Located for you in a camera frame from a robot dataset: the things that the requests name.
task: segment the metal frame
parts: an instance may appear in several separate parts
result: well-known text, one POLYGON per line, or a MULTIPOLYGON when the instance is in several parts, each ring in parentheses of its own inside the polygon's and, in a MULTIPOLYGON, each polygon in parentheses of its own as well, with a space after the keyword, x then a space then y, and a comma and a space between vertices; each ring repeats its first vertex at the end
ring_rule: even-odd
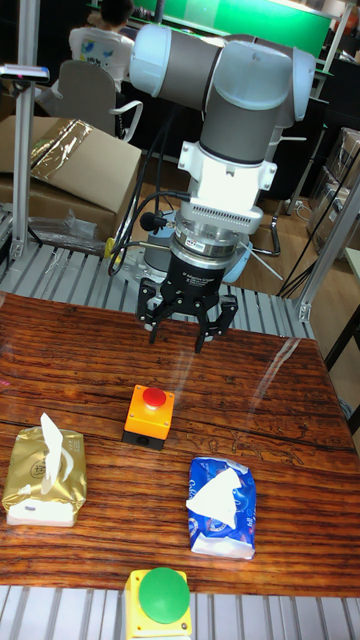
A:
MULTIPOLYGON (((35 66, 37 61, 40 0, 21 0, 18 64, 35 66)), ((30 154, 35 85, 20 93, 16 101, 14 206, 12 258, 20 258, 27 244, 30 187, 30 154)))
POLYGON ((157 24, 161 24, 163 21, 165 2, 166 0, 157 0, 154 16, 154 22, 157 24))
POLYGON ((312 301, 338 255, 359 211, 360 175, 356 179, 355 185, 345 202, 341 214, 338 216, 334 228, 316 261, 315 267, 301 295, 293 302, 295 311, 302 322, 309 322, 312 301))
POLYGON ((322 142, 322 139, 323 139, 324 135, 325 135, 325 125, 324 125, 324 127, 323 127, 323 129, 322 129, 322 131, 320 133, 317 145, 316 145, 314 151, 311 154, 311 158, 310 158, 310 160, 308 162, 308 165, 307 165, 304 173, 302 174, 302 176, 300 178, 300 182, 298 183, 298 185, 297 185, 297 187, 296 187, 296 189, 295 189, 295 191, 293 193, 293 196, 292 196, 292 198, 290 200, 289 207, 286 210, 286 215, 287 216, 291 216, 292 212, 294 211, 294 208, 296 206, 296 202, 300 197, 300 194, 301 194, 302 188, 303 188, 303 186, 305 184, 306 178, 308 177, 310 169, 314 164, 314 160, 315 160, 316 154, 317 154, 318 149, 319 149, 319 147, 321 145, 321 142, 322 142))
MULTIPOLYGON (((338 339, 335 341, 325 358, 325 364, 328 371, 332 369, 335 362, 338 360, 345 347, 347 346, 348 342, 350 342, 351 338, 355 338, 355 342, 360 349, 360 305, 357 307, 357 309, 355 309, 346 327, 344 327, 338 339)), ((358 405, 357 409, 355 409, 350 418, 348 418, 348 426, 351 435, 354 435, 354 433, 356 433, 357 429, 360 427, 360 404, 358 405)))
MULTIPOLYGON (((2 640, 120 640, 122 592, 0 586, 2 640)), ((190 595, 195 640, 355 640, 359 598, 190 595)))
MULTIPOLYGON (((27 252, 0 275, 0 292, 136 313, 139 281, 147 274, 144 271, 134 278, 132 265, 140 261, 143 252, 142 247, 129 249, 124 267, 109 278, 108 260, 29 241, 27 252)), ((232 322, 234 329, 296 338, 314 337, 310 325, 297 319, 291 300, 226 284, 220 286, 219 293, 220 296, 236 296, 239 310, 232 322)), ((211 321, 219 311, 218 306, 210 309, 211 321)), ((192 316, 181 313, 172 317, 196 322, 192 316)), ((219 348, 222 339, 226 340, 226 337, 219 338, 219 348)))
MULTIPOLYGON (((334 39, 333 39, 333 41, 331 43, 331 47, 329 49, 329 53, 328 53, 327 58, 325 60, 324 67, 321 69, 321 71, 323 73, 328 73, 329 72, 329 69, 331 67, 331 63, 332 63, 332 61, 333 61, 333 59, 335 57, 335 53, 336 53, 337 48, 338 48, 338 44, 339 44, 339 42, 341 40, 341 36, 344 33, 344 30, 345 30, 345 27, 346 27, 346 23, 348 21, 348 17, 350 15, 351 9, 353 7, 356 7, 356 3, 355 2, 348 2, 346 4, 345 11, 344 11, 344 13, 342 15, 342 18, 340 20, 340 24, 338 26, 338 29, 337 29, 336 33, 335 33, 334 39)), ((326 78, 322 78, 321 80, 319 80, 318 86, 317 86, 315 94, 314 94, 314 98, 318 98, 320 96, 320 93, 321 93, 322 88, 324 86, 325 80, 326 80, 326 78)))

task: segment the robotic arm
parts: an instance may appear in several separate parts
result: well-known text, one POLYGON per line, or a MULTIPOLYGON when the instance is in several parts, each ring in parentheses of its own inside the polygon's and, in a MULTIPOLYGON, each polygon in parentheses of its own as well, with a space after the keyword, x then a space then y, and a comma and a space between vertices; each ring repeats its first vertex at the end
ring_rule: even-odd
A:
POLYGON ((191 176, 190 197, 176 213, 165 278, 160 286, 148 278, 140 284, 138 317, 151 326, 151 342, 175 311, 198 318, 197 352, 229 327, 234 296, 220 300, 216 321, 208 311, 261 222, 255 202, 271 187, 283 128, 305 116, 314 70, 310 54, 251 36, 219 48, 169 28, 141 29, 132 84, 204 116, 199 142, 184 142, 179 159, 179 169, 191 176))

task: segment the wooden floor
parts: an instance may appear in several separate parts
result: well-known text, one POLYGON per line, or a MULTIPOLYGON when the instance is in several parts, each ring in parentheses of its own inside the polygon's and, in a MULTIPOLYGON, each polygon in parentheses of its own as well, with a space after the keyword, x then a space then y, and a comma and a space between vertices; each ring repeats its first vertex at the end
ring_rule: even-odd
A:
MULTIPOLYGON (((155 180, 154 164, 149 167, 142 196, 153 191, 155 180)), ((161 184, 162 188, 186 190, 188 177, 175 165, 164 163, 161 184)), ((254 246, 270 249, 269 226, 277 203, 265 202, 262 204, 265 205, 264 210, 269 213, 264 214, 262 224, 251 240, 254 246)), ((306 218, 310 213, 303 209, 300 215, 306 218)), ((286 278, 308 240, 306 222, 300 219, 295 211, 292 216, 281 214, 278 220, 278 235, 281 246, 280 256, 276 258, 261 257, 283 278, 286 278)), ((314 245, 311 244, 294 275, 301 273, 316 258, 317 253, 314 245)), ((236 284, 245 289, 267 294, 277 294, 281 286, 280 280, 253 257, 250 257, 236 284)), ((299 293, 300 290, 292 297, 297 297, 299 293)), ((360 286, 350 266, 347 263, 335 261, 316 295, 311 311, 311 326, 324 358, 355 311, 359 300, 360 286)), ((331 370, 330 376, 337 395, 348 402, 353 409, 357 407, 360 402, 360 352, 354 340, 344 350, 331 370)), ((360 455, 360 430, 355 434, 354 440, 360 455)))

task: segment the wooden table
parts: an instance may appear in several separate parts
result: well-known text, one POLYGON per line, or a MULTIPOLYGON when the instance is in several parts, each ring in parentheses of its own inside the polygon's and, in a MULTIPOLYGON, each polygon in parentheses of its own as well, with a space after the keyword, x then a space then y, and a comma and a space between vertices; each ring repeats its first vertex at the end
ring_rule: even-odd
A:
POLYGON ((272 379, 286 338, 232 330, 196 355, 188 323, 164 323, 150 346, 130 314, 2 302, 1 487, 16 434, 45 410, 84 434, 88 499, 73 529, 12 528, 2 513, 0 583, 121 589, 131 570, 165 565, 197 592, 360 595, 360 462, 316 342, 289 339, 272 379), (121 442, 136 383, 175 391, 161 452, 121 442), (250 562, 189 550, 188 472, 201 455, 251 468, 250 562))

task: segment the gold tissue pack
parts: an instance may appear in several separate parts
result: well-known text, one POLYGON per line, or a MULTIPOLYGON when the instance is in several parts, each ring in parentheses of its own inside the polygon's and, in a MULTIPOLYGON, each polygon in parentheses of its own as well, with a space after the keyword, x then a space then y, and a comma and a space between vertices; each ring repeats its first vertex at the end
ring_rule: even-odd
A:
POLYGON ((71 527, 86 500, 84 438, 41 416, 12 450, 2 504, 10 525, 71 527))

